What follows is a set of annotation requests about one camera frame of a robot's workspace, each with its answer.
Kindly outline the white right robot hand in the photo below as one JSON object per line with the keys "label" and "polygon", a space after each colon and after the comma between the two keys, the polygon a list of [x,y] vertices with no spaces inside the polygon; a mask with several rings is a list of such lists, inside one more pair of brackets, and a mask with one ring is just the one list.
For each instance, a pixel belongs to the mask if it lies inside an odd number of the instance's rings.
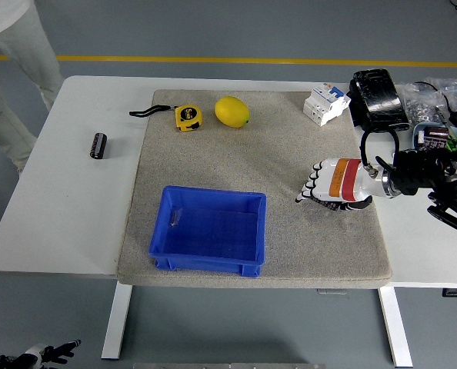
{"label": "white right robot hand", "polygon": [[381,171],[373,178],[357,158],[331,158],[312,166],[295,201],[313,200],[333,211],[354,211],[384,196]]}

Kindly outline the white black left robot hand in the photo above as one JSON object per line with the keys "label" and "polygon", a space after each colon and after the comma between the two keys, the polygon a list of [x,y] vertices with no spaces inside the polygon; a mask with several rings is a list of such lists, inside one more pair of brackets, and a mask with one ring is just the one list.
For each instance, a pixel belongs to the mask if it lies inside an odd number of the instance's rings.
{"label": "white black left robot hand", "polygon": [[68,359],[74,357],[74,349],[81,345],[81,340],[74,340],[54,347],[51,345],[36,344],[30,347],[25,356],[32,359],[30,368],[45,368],[45,363],[67,364]]}

